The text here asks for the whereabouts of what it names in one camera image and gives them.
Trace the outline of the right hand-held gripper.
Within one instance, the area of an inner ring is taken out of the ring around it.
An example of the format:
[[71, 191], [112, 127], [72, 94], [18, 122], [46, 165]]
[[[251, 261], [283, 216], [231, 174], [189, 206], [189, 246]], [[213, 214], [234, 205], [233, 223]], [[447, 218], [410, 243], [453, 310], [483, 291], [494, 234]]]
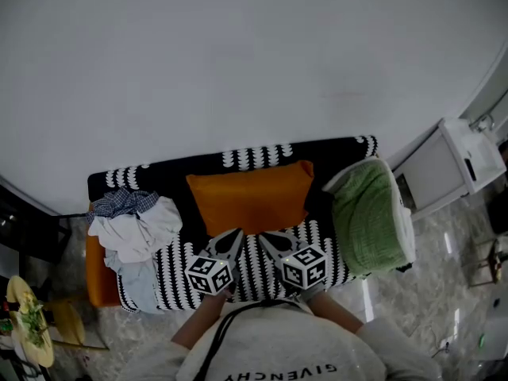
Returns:
[[327, 255], [321, 249], [308, 245], [281, 259], [279, 248], [301, 248], [306, 243], [292, 234], [283, 232], [266, 232], [260, 234], [258, 239], [275, 268], [280, 268], [281, 262], [282, 276], [286, 283], [308, 290], [327, 278]]

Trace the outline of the orange cushion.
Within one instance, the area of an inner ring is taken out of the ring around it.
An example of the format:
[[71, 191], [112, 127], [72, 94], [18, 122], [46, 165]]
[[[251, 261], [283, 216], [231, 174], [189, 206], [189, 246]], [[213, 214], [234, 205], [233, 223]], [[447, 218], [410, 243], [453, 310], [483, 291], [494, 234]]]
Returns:
[[188, 175], [207, 234], [240, 228], [247, 235], [299, 225], [314, 181], [314, 166], [299, 160], [287, 166], [223, 175]]

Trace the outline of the person's right forearm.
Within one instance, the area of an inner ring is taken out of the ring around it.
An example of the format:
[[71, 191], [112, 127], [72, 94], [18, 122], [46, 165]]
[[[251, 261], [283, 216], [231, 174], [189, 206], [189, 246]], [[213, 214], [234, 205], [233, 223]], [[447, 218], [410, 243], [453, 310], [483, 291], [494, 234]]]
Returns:
[[325, 291], [316, 293], [306, 303], [315, 316], [331, 321], [352, 334], [356, 334], [364, 325], [357, 316], [346, 310]]

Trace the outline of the white wristwatch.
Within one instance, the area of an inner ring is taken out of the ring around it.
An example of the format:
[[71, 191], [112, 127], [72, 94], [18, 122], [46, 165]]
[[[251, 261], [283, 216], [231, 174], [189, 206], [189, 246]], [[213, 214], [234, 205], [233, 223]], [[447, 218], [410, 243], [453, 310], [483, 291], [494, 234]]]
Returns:
[[301, 299], [308, 303], [312, 300], [313, 297], [319, 295], [322, 292], [326, 292], [326, 287], [323, 283], [317, 283], [316, 285], [304, 290], [301, 292]]

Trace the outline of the black white patterned sofa cover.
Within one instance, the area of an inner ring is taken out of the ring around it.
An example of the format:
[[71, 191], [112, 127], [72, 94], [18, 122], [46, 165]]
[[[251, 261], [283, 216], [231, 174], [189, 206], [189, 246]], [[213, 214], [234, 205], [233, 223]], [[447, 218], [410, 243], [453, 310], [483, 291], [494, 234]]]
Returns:
[[[162, 310], [194, 310], [202, 294], [191, 288], [184, 269], [191, 256], [201, 251], [210, 237], [199, 215], [186, 176], [216, 175], [285, 166], [298, 160], [314, 164], [314, 181], [310, 199], [306, 201], [309, 215], [299, 225], [283, 231], [328, 254], [329, 271], [326, 287], [353, 281], [355, 276], [342, 260], [333, 227], [331, 206], [321, 187], [346, 167], [376, 156], [378, 141], [374, 136], [344, 137], [266, 147], [242, 148], [208, 155], [167, 160], [154, 164], [123, 167], [90, 175], [87, 181], [91, 202], [104, 194], [124, 187], [133, 191], [155, 191], [171, 198], [183, 220], [183, 228], [172, 244], [157, 251], [154, 257], [158, 282], [157, 298]], [[258, 245], [256, 236], [246, 237], [240, 257], [241, 279], [232, 302], [284, 298], [287, 290], [275, 275], [271, 261]]]

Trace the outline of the green knitted blanket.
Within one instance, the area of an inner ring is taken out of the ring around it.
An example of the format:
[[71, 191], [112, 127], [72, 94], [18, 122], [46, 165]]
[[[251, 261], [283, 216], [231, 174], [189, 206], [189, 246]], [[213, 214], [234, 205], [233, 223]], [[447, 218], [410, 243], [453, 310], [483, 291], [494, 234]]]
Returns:
[[406, 267], [416, 260], [410, 209], [389, 165], [368, 157], [335, 174], [322, 190], [332, 196], [338, 248], [357, 277]]

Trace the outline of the pile of crumpled clothes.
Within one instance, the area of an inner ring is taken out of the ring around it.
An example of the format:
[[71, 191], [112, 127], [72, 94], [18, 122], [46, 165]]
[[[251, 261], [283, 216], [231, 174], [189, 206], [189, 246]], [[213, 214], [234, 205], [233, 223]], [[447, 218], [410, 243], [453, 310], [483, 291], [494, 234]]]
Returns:
[[133, 264], [151, 259], [155, 252], [170, 245], [182, 227], [173, 200], [161, 196], [142, 213], [95, 217], [88, 234], [97, 237], [105, 249], [116, 252], [123, 264]]

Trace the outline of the orange sofa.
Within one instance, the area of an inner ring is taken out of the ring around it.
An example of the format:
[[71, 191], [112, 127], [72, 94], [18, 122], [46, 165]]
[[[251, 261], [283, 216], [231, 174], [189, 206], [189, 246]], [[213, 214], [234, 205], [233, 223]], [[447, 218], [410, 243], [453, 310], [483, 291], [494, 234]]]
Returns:
[[116, 273], [104, 263], [106, 250], [98, 237], [86, 237], [86, 280], [90, 303], [96, 308], [121, 305]]

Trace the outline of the white cabinet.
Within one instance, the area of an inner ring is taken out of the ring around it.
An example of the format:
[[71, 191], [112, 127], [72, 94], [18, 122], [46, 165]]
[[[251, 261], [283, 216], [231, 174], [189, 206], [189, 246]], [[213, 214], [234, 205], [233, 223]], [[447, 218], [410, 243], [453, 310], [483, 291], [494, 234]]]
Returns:
[[434, 133], [394, 170], [404, 178], [417, 221], [458, 198], [475, 194], [504, 174], [498, 147], [461, 118], [442, 119]]

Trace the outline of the small round wooden stool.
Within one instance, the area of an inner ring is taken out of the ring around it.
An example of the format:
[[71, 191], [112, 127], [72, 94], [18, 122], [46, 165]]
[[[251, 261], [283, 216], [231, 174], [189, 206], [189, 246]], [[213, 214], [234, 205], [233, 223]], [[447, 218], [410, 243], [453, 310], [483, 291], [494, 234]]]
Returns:
[[81, 298], [63, 298], [43, 303], [44, 317], [48, 322], [50, 340], [63, 348], [76, 348], [107, 352], [110, 349], [97, 336], [99, 345], [87, 343], [87, 333], [83, 319], [75, 308]]

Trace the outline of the black framed cabinet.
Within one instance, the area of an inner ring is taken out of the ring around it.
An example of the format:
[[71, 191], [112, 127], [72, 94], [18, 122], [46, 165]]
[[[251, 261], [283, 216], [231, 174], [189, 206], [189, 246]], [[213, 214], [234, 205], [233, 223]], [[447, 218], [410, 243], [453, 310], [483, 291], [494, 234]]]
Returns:
[[0, 244], [52, 264], [60, 262], [71, 230], [0, 185]]

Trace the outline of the yellow flower bouquet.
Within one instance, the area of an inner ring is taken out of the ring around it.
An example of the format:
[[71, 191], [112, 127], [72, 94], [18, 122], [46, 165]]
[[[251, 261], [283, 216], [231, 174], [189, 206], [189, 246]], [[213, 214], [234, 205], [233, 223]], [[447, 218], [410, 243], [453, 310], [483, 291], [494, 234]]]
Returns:
[[44, 321], [42, 308], [34, 294], [28, 291], [22, 294], [17, 316], [28, 342], [36, 348], [43, 348], [46, 344], [44, 332], [48, 327]]

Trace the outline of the black round table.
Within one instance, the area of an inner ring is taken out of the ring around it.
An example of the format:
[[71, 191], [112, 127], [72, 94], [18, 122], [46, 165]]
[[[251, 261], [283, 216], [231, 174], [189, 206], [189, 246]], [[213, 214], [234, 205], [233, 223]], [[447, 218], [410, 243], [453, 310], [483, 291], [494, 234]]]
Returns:
[[498, 194], [489, 203], [487, 212], [494, 233], [508, 232], [508, 192]]

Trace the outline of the round yellow table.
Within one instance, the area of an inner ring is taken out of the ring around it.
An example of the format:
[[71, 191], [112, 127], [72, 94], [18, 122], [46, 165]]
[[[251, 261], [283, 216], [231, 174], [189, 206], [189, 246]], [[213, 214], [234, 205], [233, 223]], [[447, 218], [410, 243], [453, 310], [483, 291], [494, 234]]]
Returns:
[[27, 282], [20, 276], [13, 276], [8, 282], [6, 291], [7, 302], [11, 305], [16, 305], [16, 307], [10, 311], [10, 318], [13, 322], [13, 331], [17, 334], [18, 340], [21, 343], [28, 361], [44, 368], [50, 368], [54, 364], [54, 348], [52, 341], [50, 340], [48, 328], [44, 332], [44, 339], [46, 342], [45, 346], [43, 348], [36, 348], [33, 344], [28, 342], [25, 331], [21, 325], [21, 321], [17, 316], [22, 294], [26, 291], [34, 294]]

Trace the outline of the metal faucet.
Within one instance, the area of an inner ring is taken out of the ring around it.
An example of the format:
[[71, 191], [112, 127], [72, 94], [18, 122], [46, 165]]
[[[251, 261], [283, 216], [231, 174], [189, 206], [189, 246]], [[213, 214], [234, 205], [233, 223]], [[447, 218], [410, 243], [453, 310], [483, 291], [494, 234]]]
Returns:
[[491, 131], [495, 127], [495, 120], [490, 114], [484, 114], [473, 121], [469, 127], [477, 133]]

